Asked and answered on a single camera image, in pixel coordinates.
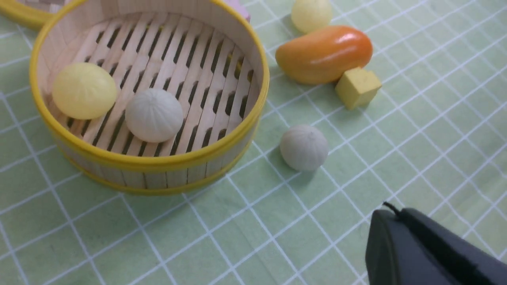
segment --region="bamboo steamer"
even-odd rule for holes
[[[0,0],[0,13],[14,22],[39,30],[71,0]]]
[[[109,72],[119,89],[103,117],[74,120],[51,96],[73,62]],[[41,29],[30,61],[35,104],[63,154],[90,177],[141,195],[175,194],[224,175],[251,143],[269,85],[253,28],[221,0],[74,0]],[[175,94],[186,116],[175,138],[134,137],[124,109],[137,90]]]

